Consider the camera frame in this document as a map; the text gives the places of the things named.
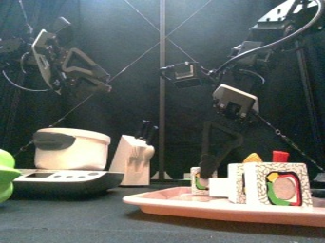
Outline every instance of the colorful toy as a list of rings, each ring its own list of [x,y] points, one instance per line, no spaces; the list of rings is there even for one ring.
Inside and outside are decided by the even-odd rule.
[[[286,163],[288,162],[288,158],[289,158],[289,153],[285,151],[273,151],[272,152],[273,157],[272,157],[272,161],[273,162],[281,162],[281,163]]]
[[[190,187],[194,195],[209,195],[209,180],[199,178],[199,167],[190,168]],[[217,172],[213,173],[213,178],[217,178]]]
[[[312,207],[305,163],[246,163],[243,174],[246,204]]]
[[[13,156],[9,152],[0,149],[0,202],[8,200],[12,196],[12,181],[20,176],[19,170],[13,169],[13,167]]]

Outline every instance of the table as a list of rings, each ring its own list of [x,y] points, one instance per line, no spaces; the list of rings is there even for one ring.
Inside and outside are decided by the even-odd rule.
[[[325,229],[150,215],[122,202],[175,185],[118,187],[90,198],[15,197],[0,204],[0,243],[325,242]]]

